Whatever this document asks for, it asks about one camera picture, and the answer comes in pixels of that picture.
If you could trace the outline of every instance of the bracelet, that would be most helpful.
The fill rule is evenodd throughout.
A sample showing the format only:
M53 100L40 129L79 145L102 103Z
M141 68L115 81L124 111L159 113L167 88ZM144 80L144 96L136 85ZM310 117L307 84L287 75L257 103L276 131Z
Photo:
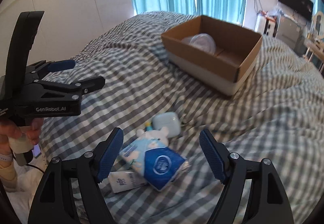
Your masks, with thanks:
M0 154L0 161L12 162L12 154L10 154L8 156Z

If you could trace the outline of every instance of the white cloth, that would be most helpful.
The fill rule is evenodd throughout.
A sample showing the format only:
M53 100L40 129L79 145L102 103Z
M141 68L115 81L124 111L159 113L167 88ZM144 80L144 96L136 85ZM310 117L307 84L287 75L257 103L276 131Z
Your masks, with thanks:
M31 164L42 170L45 170L47 167L46 159L43 155L34 159ZM18 174L17 191L7 192L7 195L22 224L27 224L30 207L43 174L35 168L19 167L16 162L14 162L14 166Z

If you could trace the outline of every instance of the finger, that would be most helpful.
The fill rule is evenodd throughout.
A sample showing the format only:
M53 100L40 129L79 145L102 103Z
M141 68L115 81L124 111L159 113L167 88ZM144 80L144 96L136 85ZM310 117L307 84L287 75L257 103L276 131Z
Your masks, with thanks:
M21 137L21 130L13 121L4 119L0 121L0 134L17 139Z
M33 119L33 121L31 122L31 128L32 130L38 130L42 127L44 123L44 118L35 118Z
M30 140L36 140L39 139L39 135L41 134L41 130L28 130L26 132L28 139Z
M35 140L30 140L30 142L35 146L39 143L39 138L37 138Z
M6 135L1 135L0 134L0 147L3 144L7 144L8 143L8 137Z

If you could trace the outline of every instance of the logo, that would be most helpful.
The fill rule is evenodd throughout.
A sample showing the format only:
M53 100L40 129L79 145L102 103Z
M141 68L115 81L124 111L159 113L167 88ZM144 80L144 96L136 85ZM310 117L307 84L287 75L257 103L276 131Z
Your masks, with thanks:
M126 185L126 180L123 179L123 178L118 178L118 179L117 179L117 183L118 183L120 186L124 186L124 185Z
M155 160L153 171L157 175L164 175L169 172L171 164L171 159L168 156L159 156Z
M129 172L128 173L128 176L132 182L132 186L135 187L136 186L136 182L135 182L135 179L134 179L134 176L133 176L133 173L132 172Z
M45 107L45 108L36 108L36 111L66 111L66 107Z
M9 110L8 108L6 108L6 109L0 109L0 116L5 115L8 110Z

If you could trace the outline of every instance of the metal bolt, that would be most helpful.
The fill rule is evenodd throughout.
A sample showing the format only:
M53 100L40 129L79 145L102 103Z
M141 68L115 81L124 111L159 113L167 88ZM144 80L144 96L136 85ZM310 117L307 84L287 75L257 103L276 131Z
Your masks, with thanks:
M56 164L56 163L59 162L59 160L60 160L60 158L59 158L58 156L56 156L56 157L53 157L52 162L53 162L54 164Z
M93 153L92 153L91 151L88 151L88 152L85 152L85 153L84 153L84 156L85 156L86 158L89 158L89 157L92 157L92 156L93 156Z
M233 159L238 159L240 157L239 154L237 154L237 153L231 153L230 156Z
M265 158L265 159L263 160L263 162L264 162L266 165L270 165L270 164L271 164L271 160L268 159L268 158Z

